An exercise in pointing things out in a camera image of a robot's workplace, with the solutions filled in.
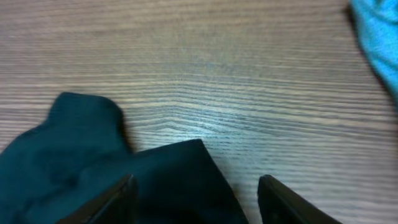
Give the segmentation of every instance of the turquoise towel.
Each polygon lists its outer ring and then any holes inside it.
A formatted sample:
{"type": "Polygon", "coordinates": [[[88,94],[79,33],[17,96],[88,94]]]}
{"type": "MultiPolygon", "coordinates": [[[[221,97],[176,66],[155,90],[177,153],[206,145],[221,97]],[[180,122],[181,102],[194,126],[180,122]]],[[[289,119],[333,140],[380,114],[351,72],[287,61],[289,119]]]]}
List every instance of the turquoise towel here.
{"type": "Polygon", "coordinates": [[[398,0],[351,0],[359,44],[398,105],[398,0]]]}

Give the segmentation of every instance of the dark green fabric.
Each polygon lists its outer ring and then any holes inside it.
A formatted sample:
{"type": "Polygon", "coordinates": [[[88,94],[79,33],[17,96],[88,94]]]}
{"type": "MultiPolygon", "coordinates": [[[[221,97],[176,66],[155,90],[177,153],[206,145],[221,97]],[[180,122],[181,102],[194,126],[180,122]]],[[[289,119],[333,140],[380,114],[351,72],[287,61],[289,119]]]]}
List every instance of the dark green fabric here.
{"type": "Polygon", "coordinates": [[[111,100],[62,93],[0,154],[1,223],[55,223],[126,174],[137,179],[137,223],[248,223],[201,140],[132,154],[122,130],[111,100]]]}

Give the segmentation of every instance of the wooden table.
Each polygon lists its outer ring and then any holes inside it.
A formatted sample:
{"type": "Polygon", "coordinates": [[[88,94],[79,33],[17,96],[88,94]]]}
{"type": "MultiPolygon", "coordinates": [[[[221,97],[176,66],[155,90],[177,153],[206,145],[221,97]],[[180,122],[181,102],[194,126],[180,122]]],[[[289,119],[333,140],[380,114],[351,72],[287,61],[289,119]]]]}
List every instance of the wooden table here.
{"type": "Polygon", "coordinates": [[[346,7],[1,0],[0,148],[60,92],[102,95],[137,150],[202,138],[251,223],[263,174],[343,223],[397,223],[396,111],[346,7]]]}

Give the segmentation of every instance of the black object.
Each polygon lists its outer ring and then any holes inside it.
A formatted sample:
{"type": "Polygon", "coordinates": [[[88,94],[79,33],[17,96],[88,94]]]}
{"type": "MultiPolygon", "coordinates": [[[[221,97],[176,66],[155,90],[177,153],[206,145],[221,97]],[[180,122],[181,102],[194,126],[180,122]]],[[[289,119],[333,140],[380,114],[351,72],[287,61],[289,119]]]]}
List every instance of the black object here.
{"type": "Polygon", "coordinates": [[[258,202],[264,224],[339,224],[271,175],[260,178],[258,202]]]}
{"type": "Polygon", "coordinates": [[[57,224],[134,224],[136,212],[136,181],[127,175],[57,224]]]}

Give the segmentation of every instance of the table surface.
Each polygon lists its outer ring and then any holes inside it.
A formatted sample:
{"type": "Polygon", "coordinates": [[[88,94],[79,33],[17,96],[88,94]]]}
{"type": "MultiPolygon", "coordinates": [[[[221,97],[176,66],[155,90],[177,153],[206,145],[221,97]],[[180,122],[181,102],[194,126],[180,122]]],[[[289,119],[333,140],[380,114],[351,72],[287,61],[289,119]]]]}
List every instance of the table surface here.
{"type": "Polygon", "coordinates": [[[201,138],[251,223],[263,174],[343,223],[397,223],[397,116],[347,7],[1,0],[0,151],[60,92],[102,95],[138,151],[201,138]]]}

